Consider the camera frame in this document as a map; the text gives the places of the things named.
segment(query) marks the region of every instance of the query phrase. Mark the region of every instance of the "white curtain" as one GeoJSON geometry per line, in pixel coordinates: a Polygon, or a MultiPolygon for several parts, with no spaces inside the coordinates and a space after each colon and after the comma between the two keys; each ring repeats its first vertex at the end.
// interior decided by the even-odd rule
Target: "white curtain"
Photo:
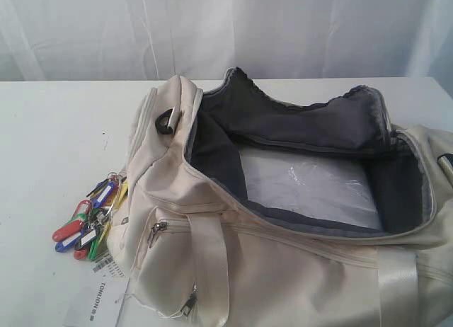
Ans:
{"type": "Polygon", "coordinates": [[[433,76],[453,0],[0,0],[0,80],[433,76]]]}

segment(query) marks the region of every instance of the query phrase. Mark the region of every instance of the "beige duffel bag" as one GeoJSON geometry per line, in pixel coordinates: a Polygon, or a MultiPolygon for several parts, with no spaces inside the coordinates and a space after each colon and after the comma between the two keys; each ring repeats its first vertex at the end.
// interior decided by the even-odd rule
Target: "beige duffel bag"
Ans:
{"type": "Polygon", "coordinates": [[[299,107],[239,68],[207,93],[174,76],[137,111],[108,248],[139,302],[200,326],[433,326],[453,312],[452,151],[366,86],[299,107]]]}

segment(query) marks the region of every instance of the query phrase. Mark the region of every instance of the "beige strap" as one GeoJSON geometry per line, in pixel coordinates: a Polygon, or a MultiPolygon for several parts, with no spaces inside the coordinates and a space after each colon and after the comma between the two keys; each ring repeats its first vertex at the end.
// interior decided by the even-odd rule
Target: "beige strap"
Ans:
{"type": "Polygon", "coordinates": [[[227,248],[218,214],[189,214],[195,259],[198,316],[204,327],[221,327],[229,312],[227,248]]]}
{"type": "Polygon", "coordinates": [[[415,253],[406,249],[379,247],[377,260],[381,326],[417,326],[418,276],[415,253]]]}

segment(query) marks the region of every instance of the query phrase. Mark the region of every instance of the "clear plastic wrap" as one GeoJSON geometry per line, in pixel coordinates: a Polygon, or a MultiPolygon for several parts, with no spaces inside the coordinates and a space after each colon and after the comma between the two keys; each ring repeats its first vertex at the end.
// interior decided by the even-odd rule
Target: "clear plastic wrap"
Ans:
{"type": "Polygon", "coordinates": [[[290,210],[382,230],[358,162],[240,147],[248,199],[290,210]]]}

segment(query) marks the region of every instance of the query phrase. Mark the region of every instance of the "table surface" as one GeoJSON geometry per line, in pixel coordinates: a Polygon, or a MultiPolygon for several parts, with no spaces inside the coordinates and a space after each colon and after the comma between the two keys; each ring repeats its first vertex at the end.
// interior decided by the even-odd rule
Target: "table surface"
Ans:
{"type": "MultiPolygon", "coordinates": [[[[125,162],[136,107],[162,81],[0,82],[0,321],[61,326],[92,273],[72,253],[57,254],[52,232],[88,189],[125,162]]],[[[196,81],[210,90],[220,81],[196,81]]],[[[453,131],[453,100],[431,78],[257,80],[273,98],[308,105],[353,86],[378,88],[391,120],[453,131]]],[[[182,326],[126,299],[119,326],[182,326]]]]}

